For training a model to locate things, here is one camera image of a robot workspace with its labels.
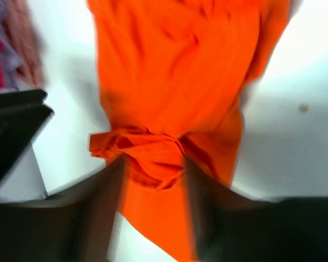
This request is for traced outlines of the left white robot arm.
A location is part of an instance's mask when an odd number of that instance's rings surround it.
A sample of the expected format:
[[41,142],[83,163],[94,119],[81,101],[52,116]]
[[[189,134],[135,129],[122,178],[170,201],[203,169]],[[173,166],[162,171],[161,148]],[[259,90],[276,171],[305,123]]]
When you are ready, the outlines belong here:
[[0,199],[26,201],[47,195],[32,141],[53,110],[47,93],[0,93]]

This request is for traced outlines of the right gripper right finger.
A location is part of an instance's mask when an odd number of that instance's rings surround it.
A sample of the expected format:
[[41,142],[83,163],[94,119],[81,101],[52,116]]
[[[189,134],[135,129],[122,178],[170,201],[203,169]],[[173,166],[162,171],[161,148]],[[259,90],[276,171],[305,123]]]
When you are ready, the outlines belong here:
[[328,261],[328,197],[248,199],[185,158],[201,261]]

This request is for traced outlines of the orange t-shirt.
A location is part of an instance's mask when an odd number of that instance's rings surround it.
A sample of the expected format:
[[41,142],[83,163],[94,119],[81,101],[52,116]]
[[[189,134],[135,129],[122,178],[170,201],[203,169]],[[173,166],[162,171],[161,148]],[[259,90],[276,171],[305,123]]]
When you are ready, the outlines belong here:
[[264,72],[289,1],[89,1],[101,106],[90,153],[125,157],[120,213],[177,261],[197,261],[182,184],[190,156],[225,186],[242,135],[239,96]]

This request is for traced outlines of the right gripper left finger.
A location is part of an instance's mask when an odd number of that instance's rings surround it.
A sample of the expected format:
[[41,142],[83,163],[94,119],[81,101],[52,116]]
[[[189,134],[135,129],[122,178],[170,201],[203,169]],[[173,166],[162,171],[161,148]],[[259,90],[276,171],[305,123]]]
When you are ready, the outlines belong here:
[[44,200],[0,201],[0,261],[107,261],[124,159]]

